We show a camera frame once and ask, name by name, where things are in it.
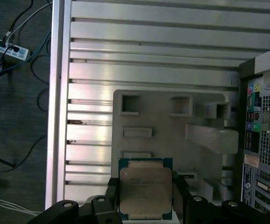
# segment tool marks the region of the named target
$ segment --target floor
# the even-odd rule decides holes
[[[15,17],[28,7],[29,0],[0,0],[0,39]],[[46,0],[35,0],[34,5],[17,22],[17,26]],[[46,7],[18,32],[13,43],[36,50],[50,31],[51,9]],[[7,57],[7,62],[18,60]],[[35,63],[35,72],[44,80],[49,78],[49,57]],[[36,105],[36,97],[47,85],[38,81],[30,71],[30,63],[13,70],[11,75],[0,77],[0,158],[18,164],[32,145],[47,132],[47,113]],[[41,98],[47,108],[48,94]],[[0,164],[0,171],[9,169]],[[16,170],[0,173],[0,199],[20,204],[30,210],[42,211],[45,200],[46,139],[40,141],[29,158]],[[0,207],[0,224],[25,224],[33,217]]]

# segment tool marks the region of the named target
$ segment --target black cable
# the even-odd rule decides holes
[[[47,55],[50,55],[50,48],[49,48],[50,41],[51,41],[51,38],[49,38],[47,40],[47,43],[46,43],[46,54]]]
[[[52,11],[52,6],[51,6],[51,4],[50,4],[49,0],[46,0],[46,1],[47,1],[47,3],[49,4],[50,9],[51,9],[51,11]]]
[[[5,56],[5,54],[7,53],[7,51],[8,51],[9,49],[11,49],[11,48],[13,48],[13,46],[8,46],[8,47],[6,48],[6,50],[3,52],[3,54],[2,54],[2,56],[1,56],[1,58],[0,58],[0,63],[1,63],[1,61],[3,60],[3,57]]]
[[[46,88],[46,89],[43,89],[38,95],[37,95],[37,98],[36,98],[36,104],[37,104],[37,107],[42,111],[42,112],[47,112],[48,110],[47,109],[43,109],[41,104],[40,104],[40,100],[41,100],[41,97],[49,91],[49,88]]]
[[[32,74],[34,75],[34,77],[37,78],[39,81],[41,81],[41,82],[43,82],[43,83],[49,85],[49,82],[47,82],[47,81],[41,79],[41,78],[34,72],[34,69],[33,69],[34,63],[35,63],[35,62],[37,61],[37,59],[40,58],[40,57],[47,57],[47,55],[39,55],[39,56],[37,56],[37,57],[35,57],[35,58],[33,59],[33,61],[32,61],[31,64],[30,64],[31,73],[32,73]]]
[[[19,20],[19,18],[25,14],[25,12],[27,12],[29,9],[31,9],[31,7],[33,6],[33,0],[31,0],[31,3],[30,5],[28,6],[28,8],[26,8],[23,12],[21,12],[16,18],[15,20],[13,21],[12,25],[10,26],[9,28],[9,32],[12,32],[13,29],[14,29],[14,26],[15,26],[15,23]]]
[[[3,171],[0,171],[0,173],[6,173],[6,172],[10,172],[10,171],[13,171],[15,169],[17,169],[19,166],[21,166],[27,159],[28,157],[30,156],[30,154],[32,153],[33,149],[35,148],[35,146],[41,141],[43,140],[44,138],[46,138],[47,136],[44,135],[42,137],[40,137],[38,140],[36,140],[36,142],[32,145],[32,147],[30,148],[29,152],[27,153],[27,155],[24,157],[24,159],[22,159],[22,161],[16,165],[14,168],[11,168],[11,169],[8,169],[8,170],[3,170]]]

